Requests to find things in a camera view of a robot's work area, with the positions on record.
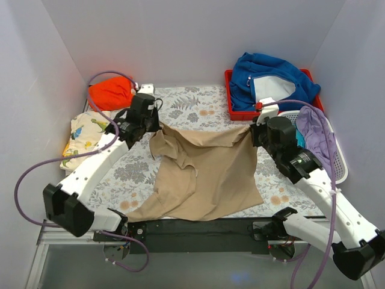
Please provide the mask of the dinosaur print folded t shirt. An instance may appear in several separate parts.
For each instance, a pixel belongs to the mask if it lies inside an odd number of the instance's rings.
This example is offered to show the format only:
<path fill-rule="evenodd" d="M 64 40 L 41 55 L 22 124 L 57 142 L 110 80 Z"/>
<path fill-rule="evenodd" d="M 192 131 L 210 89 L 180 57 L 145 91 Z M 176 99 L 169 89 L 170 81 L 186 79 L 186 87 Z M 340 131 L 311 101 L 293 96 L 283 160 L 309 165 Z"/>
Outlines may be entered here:
<path fill-rule="evenodd" d="M 97 111 L 86 111 L 70 122 L 70 137 L 63 151 L 63 157 L 85 154 L 98 144 L 110 121 Z"/>

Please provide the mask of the aluminium frame rail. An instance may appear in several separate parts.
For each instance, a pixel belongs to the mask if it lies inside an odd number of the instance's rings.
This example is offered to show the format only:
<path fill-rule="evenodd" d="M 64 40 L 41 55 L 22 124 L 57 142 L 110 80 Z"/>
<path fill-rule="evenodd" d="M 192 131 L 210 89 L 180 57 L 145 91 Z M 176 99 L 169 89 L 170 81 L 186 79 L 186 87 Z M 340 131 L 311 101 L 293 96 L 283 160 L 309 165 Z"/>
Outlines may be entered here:
<path fill-rule="evenodd" d="M 93 233 L 87 232 L 82 237 L 74 237 L 64 229 L 48 227 L 48 223 L 44 222 L 38 235 L 36 250 L 25 288 L 39 287 L 50 245 L 73 244 L 94 244 Z"/>

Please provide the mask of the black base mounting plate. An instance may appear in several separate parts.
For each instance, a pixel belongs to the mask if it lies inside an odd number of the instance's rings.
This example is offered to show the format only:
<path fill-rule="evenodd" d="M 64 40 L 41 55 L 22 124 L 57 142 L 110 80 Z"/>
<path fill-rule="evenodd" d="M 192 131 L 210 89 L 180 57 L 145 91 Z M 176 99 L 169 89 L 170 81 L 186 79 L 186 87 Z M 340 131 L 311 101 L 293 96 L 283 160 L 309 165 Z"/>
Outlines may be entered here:
<path fill-rule="evenodd" d="M 128 224 L 128 236 L 151 253 L 250 252 L 292 259 L 306 243 L 279 236 L 269 228 L 270 217 L 222 218 L 207 222 L 161 219 Z"/>

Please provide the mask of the blue white hoodie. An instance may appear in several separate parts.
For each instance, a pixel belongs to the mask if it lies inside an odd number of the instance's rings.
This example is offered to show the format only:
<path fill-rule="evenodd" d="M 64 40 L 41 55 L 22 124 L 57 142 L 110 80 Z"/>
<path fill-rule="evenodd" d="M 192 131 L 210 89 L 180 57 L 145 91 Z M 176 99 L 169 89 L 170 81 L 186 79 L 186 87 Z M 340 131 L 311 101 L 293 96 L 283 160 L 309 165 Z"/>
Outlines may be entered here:
<path fill-rule="evenodd" d="M 233 111 L 254 111 L 265 98 L 312 104 L 321 86 L 286 60 L 246 52 L 232 69 L 229 90 Z"/>

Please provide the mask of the beige t shirt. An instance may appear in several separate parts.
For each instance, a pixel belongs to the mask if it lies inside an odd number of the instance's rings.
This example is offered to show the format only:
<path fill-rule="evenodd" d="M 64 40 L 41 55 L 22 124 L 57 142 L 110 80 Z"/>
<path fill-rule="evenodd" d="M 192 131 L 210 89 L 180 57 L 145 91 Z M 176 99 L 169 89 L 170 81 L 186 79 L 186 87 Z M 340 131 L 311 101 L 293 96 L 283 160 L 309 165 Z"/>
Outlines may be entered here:
<path fill-rule="evenodd" d="M 163 125 L 149 146 L 152 156 L 162 160 L 153 193 L 127 214 L 129 222 L 209 221 L 263 204 L 248 126 L 210 132 Z"/>

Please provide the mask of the teal t shirt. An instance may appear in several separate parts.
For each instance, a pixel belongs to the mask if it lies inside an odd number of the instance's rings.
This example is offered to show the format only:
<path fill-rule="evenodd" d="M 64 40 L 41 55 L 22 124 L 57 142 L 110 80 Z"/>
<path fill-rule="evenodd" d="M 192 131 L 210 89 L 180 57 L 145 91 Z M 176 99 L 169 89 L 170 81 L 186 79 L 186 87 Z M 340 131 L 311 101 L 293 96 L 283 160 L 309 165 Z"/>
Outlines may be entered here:
<path fill-rule="evenodd" d="M 297 139 L 297 145 L 302 147 L 302 148 L 306 148 L 305 138 L 302 135 L 302 133 L 298 130 L 298 128 L 296 128 L 296 135 L 295 136 L 296 136 L 296 139 Z"/>

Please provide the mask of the red plastic tray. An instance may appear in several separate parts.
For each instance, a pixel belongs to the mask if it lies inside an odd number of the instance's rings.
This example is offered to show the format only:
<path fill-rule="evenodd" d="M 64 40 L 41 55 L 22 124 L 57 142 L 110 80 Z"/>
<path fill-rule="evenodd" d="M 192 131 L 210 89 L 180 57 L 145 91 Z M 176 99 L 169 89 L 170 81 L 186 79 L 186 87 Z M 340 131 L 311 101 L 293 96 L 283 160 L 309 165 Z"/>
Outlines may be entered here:
<path fill-rule="evenodd" d="M 313 81 L 312 75 L 309 70 L 307 69 L 300 69 L 307 77 Z M 231 103 L 231 94 L 230 94 L 230 88 L 229 88 L 229 81 L 232 77 L 232 69 L 225 70 L 224 72 L 224 79 L 225 79 L 225 88 L 226 88 L 226 96 L 227 96 L 227 107 L 228 112 L 230 116 L 230 120 L 232 121 L 249 121 L 253 120 L 253 118 L 257 117 L 259 115 L 258 112 L 255 111 L 234 111 L 232 108 Z M 322 112 L 324 112 L 324 108 L 322 106 L 321 99 L 319 97 L 319 94 L 317 94 L 313 100 L 312 105 L 316 108 L 319 108 Z"/>

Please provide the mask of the orange folded t shirt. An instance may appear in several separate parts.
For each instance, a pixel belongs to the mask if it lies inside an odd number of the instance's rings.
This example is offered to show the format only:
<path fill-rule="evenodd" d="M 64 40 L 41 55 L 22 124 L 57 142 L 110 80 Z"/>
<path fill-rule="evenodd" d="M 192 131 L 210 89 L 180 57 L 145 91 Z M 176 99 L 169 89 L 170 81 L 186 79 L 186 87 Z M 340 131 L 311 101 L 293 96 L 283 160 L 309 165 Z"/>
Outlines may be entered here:
<path fill-rule="evenodd" d="M 114 77 L 99 82 L 88 88 L 91 102 L 88 102 L 92 110 L 96 107 L 101 111 L 121 110 L 131 106 L 134 96 L 130 80 L 123 76 Z"/>

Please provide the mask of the floral table cloth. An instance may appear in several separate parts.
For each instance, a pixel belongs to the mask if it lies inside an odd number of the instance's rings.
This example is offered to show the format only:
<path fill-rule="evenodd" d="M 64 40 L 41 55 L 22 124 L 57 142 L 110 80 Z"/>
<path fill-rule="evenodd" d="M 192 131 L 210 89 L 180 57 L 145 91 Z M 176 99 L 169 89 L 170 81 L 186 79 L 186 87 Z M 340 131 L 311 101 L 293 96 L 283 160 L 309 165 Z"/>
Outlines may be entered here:
<path fill-rule="evenodd" d="M 160 121 L 174 128 L 225 131 L 243 125 L 230 119 L 223 86 L 157 88 L 155 95 L 164 102 L 159 112 Z M 161 159 L 152 158 L 149 138 L 146 134 L 103 177 L 87 202 L 90 209 L 106 207 L 128 213 L 152 194 Z M 278 171 L 262 148 L 257 151 L 254 178 L 263 204 L 231 214 L 232 218 L 270 217 L 285 207 L 294 208 L 307 217 L 323 215 Z"/>

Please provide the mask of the white perforated laundry basket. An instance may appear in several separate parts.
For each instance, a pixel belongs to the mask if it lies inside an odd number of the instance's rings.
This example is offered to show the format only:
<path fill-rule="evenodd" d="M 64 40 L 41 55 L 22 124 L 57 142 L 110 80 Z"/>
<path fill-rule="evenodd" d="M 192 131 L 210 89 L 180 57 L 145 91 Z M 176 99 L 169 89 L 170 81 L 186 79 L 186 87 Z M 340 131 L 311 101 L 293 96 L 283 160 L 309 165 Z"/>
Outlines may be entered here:
<path fill-rule="evenodd" d="M 295 122 L 299 113 L 300 113 L 299 110 L 284 111 L 279 113 L 278 116 L 288 118 L 291 121 L 291 123 L 295 125 Z M 337 151 L 334 157 L 334 170 L 336 175 L 336 184 L 341 184 L 348 177 L 348 167 L 336 137 L 335 137 L 335 142 L 336 142 Z"/>

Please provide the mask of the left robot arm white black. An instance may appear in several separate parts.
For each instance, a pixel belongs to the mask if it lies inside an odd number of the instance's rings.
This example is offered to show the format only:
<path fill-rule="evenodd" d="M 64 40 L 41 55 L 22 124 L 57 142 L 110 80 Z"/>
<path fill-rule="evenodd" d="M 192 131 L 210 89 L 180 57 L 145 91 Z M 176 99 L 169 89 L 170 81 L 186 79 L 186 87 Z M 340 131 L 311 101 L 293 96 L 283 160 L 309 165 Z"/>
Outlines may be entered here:
<path fill-rule="evenodd" d="M 109 125 L 93 155 L 84 160 L 59 184 L 49 184 L 43 190 L 47 218 L 81 237 L 88 231 L 107 231 L 116 241 L 128 233 L 128 218 L 110 208 L 87 208 L 90 196 L 98 183 L 147 132 L 160 129 L 155 89 L 145 84 L 132 98 L 131 106 L 119 112 L 114 121 L 117 128 Z"/>

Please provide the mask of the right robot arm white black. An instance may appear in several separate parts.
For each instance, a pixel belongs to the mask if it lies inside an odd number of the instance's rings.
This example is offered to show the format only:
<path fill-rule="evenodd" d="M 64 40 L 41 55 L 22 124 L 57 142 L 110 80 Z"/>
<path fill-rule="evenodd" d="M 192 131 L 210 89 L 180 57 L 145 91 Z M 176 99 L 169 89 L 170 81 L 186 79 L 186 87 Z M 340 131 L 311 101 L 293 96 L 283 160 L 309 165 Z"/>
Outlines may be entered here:
<path fill-rule="evenodd" d="M 339 191 L 320 161 L 297 145 L 295 127 L 286 117 L 264 124 L 252 123 L 251 139 L 264 148 L 279 172 L 305 193 L 330 221 L 325 228 L 286 207 L 275 213 L 271 232 L 279 239 L 290 235 L 327 253 L 339 271 L 351 280 L 360 279 L 384 260 L 384 231 L 366 220 Z"/>

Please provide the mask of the purple t shirt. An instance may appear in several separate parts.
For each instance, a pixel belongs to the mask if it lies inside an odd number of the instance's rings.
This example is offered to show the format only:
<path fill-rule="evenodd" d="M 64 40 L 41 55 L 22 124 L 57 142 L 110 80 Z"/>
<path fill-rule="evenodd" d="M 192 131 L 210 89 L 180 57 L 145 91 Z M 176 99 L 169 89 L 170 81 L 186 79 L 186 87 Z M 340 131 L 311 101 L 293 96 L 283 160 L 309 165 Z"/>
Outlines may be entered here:
<path fill-rule="evenodd" d="M 317 157 L 322 168 L 331 178 L 332 163 L 327 145 L 329 145 L 333 159 L 335 159 L 337 154 L 336 140 L 324 113 L 320 109 L 315 108 L 315 110 L 303 106 L 298 113 L 296 127 L 304 138 L 304 147 Z"/>

